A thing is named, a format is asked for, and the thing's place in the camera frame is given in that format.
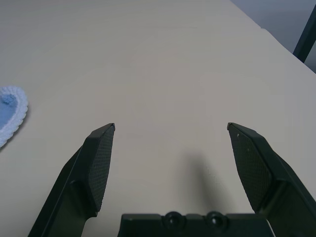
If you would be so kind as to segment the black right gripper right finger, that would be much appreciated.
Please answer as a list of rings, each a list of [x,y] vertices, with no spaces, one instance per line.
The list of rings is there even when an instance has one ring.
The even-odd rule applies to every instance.
[[[255,130],[229,123],[237,172],[253,211],[277,237],[314,237],[316,201],[291,166]]]

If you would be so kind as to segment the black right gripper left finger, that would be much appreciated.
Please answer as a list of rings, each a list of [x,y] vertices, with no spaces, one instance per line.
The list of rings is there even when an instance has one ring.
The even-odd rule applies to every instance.
[[[115,125],[91,132],[63,166],[33,227],[31,237],[80,237],[100,212],[110,170]]]

